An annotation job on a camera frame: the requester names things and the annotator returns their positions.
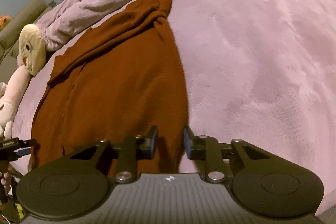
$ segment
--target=gray ribbed surface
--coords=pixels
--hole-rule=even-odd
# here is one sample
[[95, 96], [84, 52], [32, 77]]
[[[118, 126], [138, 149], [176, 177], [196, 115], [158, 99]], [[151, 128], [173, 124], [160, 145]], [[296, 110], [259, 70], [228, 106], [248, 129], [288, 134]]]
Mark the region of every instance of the gray ribbed surface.
[[255, 216], [237, 205], [226, 188], [202, 181], [198, 174], [142, 174], [129, 185], [117, 186], [108, 200], [84, 217], [49, 222], [25, 218], [23, 224], [321, 224], [314, 216], [274, 221]]

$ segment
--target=silver screw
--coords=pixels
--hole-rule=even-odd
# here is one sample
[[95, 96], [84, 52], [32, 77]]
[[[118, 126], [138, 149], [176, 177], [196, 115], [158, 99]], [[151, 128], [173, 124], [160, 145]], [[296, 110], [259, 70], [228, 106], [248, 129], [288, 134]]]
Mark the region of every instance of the silver screw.
[[224, 174], [222, 172], [213, 171], [208, 174], [208, 177], [211, 180], [221, 180], [224, 178]]
[[124, 171], [124, 172], [119, 172], [115, 176], [118, 180], [124, 181], [128, 180], [132, 177], [132, 174], [130, 172]]

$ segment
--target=bed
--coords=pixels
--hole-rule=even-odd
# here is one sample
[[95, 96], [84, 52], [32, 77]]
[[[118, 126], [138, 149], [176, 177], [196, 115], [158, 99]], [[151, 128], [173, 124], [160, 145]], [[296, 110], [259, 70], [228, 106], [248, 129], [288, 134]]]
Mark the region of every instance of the bed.
[[[39, 20], [55, 53], [31, 80], [13, 137], [31, 137], [55, 56], [130, 1], [65, 0]], [[317, 214], [336, 205], [336, 0], [173, 0], [168, 20], [194, 133], [244, 139], [312, 170], [325, 187]], [[13, 167], [27, 173], [29, 157]], [[184, 156], [180, 172], [196, 170]]]

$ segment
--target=plush toy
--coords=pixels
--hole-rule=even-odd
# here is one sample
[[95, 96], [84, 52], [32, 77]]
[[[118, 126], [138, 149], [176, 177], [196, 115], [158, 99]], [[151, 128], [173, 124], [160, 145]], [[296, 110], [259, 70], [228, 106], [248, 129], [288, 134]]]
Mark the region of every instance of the plush toy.
[[19, 37], [21, 65], [8, 85], [0, 83], [0, 139], [12, 137], [12, 126], [28, 84], [46, 63], [45, 43], [34, 24], [26, 25]]
[[2, 31], [11, 20], [12, 18], [10, 16], [0, 17], [0, 31]]

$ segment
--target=folded brown garment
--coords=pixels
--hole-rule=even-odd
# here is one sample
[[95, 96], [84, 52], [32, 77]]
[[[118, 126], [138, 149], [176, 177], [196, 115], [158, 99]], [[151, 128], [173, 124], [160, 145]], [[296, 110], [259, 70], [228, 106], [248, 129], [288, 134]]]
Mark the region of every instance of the folded brown garment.
[[80, 145], [145, 135], [158, 126], [153, 160], [139, 172], [178, 170], [188, 123], [184, 72], [167, 21], [172, 0], [137, 0], [55, 58], [31, 137], [36, 168]]

